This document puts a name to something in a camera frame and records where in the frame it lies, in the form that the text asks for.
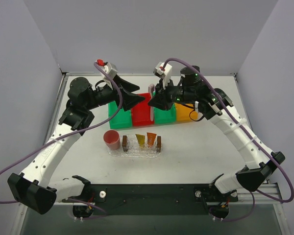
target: red cap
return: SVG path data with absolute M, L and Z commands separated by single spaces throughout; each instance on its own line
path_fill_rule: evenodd
M 104 66 L 104 61 L 103 60 L 97 60 L 97 64 L 99 66 Z

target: colored bin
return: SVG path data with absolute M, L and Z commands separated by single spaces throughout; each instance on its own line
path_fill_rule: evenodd
M 175 103 L 176 109 L 176 121 L 191 121 L 190 119 L 190 112 L 192 109 L 187 108 L 181 104 Z M 191 114 L 192 119 L 197 120 L 198 114 L 196 112 L 192 112 Z
M 143 93 L 143 94 L 139 94 L 139 95 L 145 97 L 145 100 L 140 102 L 139 104 L 135 105 L 131 109 L 133 126 L 152 125 L 155 122 L 150 120 L 150 108 L 151 107 L 148 105 L 148 102 L 150 101 L 151 96 L 149 93 Z
M 176 121 L 175 105 L 172 105 L 172 107 L 168 111 L 163 111 L 161 109 L 154 108 L 153 112 L 155 124 L 165 124 Z
M 118 106 L 116 102 L 111 102 L 108 104 L 108 114 L 109 117 L 111 117 L 116 110 L 118 109 Z M 110 128 L 111 129 L 122 129 L 122 128 L 129 128 L 132 127 L 132 116 L 131 111 L 124 111 L 124 109 L 120 109 L 118 114 L 112 118 L 110 121 Z

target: yellow bin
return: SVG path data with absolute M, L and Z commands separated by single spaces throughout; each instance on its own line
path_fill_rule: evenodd
M 176 109 L 176 121 L 191 121 L 190 112 L 192 111 L 192 109 L 187 108 L 181 104 L 174 103 L 174 105 Z M 192 112 L 191 118 L 194 120 L 197 120 L 198 119 L 197 113 Z

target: green bin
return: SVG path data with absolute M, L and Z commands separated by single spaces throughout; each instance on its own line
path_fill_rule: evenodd
M 116 110 L 118 109 L 117 104 L 115 102 L 111 102 L 108 104 L 109 109 L 109 117 L 111 117 Z M 124 111 L 123 109 L 120 109 L 118 114 L 112 118 L 110 121 L 110 128 L 111 129 L 123 129 L 123 128 L 129 128 L 132 127 L 132 115 L 131 111 Z
M 153 109 L 155 124 L 172 123 L 176 121 L 176 109 L 175 105 L 172 105 L 168 111 L 163 111 L 157 108 Z

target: clear plastic tray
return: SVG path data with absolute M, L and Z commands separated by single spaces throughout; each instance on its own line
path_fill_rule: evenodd
M 157 153 L 157 138 L 155 143 L 150 148 L 147 144 L 147 136 L 145 137 L 146 143 L 144 147 L 140 147 L 135 135 L 126 135 L 127 136 L 127 148 L 128 151 L 124 152 L 122 148 L 122 137 L 120 136 L 120 148 L 117 150 L 111 150 L 107 147 L 108 152 L 113 157 L 126 157 L 126 158 L 155 158 L 158 157 L 161 152 Z

